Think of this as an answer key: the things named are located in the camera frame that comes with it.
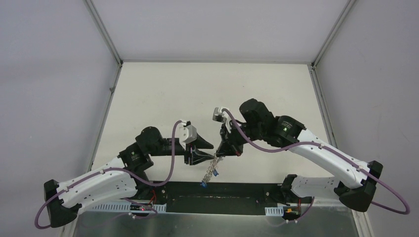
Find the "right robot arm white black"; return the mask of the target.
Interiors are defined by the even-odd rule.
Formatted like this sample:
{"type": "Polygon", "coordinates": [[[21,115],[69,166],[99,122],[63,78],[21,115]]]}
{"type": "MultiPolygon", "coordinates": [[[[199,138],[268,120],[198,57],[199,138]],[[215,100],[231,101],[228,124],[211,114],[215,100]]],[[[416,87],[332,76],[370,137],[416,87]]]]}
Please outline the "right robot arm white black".
{"type": "Polygon", "coordinates": [[[278,151],[302,156],[330,173],[330,177],[287,175],[279,188],[282,203],[320,197],[338,200],[355,211],[368,210],[383,169],[381,163],[364,162],[342,153],[296,119],[273,115],[256,99],[245,101],[239,110],[245,120],[243,123],[232,118],[225,107],[214,109],[213,120],[222,124],[218,157],[240,156],[244,144],[264,141],[278,151]]]}

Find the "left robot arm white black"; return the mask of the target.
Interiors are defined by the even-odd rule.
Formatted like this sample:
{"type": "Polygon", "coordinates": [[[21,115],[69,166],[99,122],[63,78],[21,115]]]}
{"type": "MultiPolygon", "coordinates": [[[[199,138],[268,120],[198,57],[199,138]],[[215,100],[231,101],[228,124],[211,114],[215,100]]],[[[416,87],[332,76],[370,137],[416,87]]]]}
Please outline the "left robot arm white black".
{"type": "Polygon", "coordinates": [[[190,123],[174,127],[170,138],[164,138],[156,127],[146,127],[133,144],[103,166],[68,181],[45,182],[45,203],[40,211],[46,209],[48,226],[58,228],[98,204],[132,197],[146,199],[154,187],[164,186],[170,180],[174,170],[171,164],[164,181],[150,181],[145,170],[153,166],[152,156],[183,156],[186,164],[196,165],[212,159],[213,155],[204,150],[213,148],[190,123]]]}

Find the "left electronics board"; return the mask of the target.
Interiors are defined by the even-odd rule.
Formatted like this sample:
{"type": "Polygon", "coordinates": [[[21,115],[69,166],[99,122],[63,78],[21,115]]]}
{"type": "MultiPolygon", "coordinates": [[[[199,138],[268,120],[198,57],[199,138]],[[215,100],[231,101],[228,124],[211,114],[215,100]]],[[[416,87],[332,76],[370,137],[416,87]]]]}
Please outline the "left electronics board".
{"type": "Polygon", "coordinates": [[[151,211],[153,207],[150,204],[131,204],[130,210],[131,211],[151,211]]]}

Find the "electronics board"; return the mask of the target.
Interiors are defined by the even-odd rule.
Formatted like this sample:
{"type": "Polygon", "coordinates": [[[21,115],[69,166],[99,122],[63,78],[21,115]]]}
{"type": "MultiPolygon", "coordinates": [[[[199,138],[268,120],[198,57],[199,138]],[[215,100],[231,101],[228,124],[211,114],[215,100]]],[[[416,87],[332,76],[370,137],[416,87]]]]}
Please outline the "electronics board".
{"type": "Polygon", "coordinates": [[[131,211],[151,211],[153,207],[150,204],[131,204],[130,210],[131,211]]]}
{"type": "Polygon", "coordinates": [[[284,215],[283,217],[287,218],[298,218],[301,216],[301,208],[300,207],[287,207],[284,208],[284,215]]]}

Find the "right electronics board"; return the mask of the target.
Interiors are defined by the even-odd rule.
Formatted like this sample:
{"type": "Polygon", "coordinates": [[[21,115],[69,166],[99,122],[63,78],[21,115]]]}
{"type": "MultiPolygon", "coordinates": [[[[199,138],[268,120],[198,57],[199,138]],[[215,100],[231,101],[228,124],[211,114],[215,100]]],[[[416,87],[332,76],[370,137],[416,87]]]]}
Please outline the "right electronics board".
{"type": "Polygon", "coordinates": [[[301,216],[301,208],[300,207],[287,207],[284,208],[284,215],[283,217],[287,218],[298,218],[301,216]]]}

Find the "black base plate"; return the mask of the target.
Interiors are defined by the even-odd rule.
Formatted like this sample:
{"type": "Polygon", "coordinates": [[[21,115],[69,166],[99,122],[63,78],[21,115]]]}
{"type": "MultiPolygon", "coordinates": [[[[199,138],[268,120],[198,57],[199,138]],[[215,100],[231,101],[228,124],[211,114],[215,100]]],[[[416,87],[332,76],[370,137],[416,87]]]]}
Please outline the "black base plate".
{"type": "Polygon", "coordinates": [[[129,198],[154,209],[164,205],[167,213],[265,215],[266,208],[309,204],[311,197],[285,194],[279,184],[168,182],[164,186],[142,185],[129,198]]]}

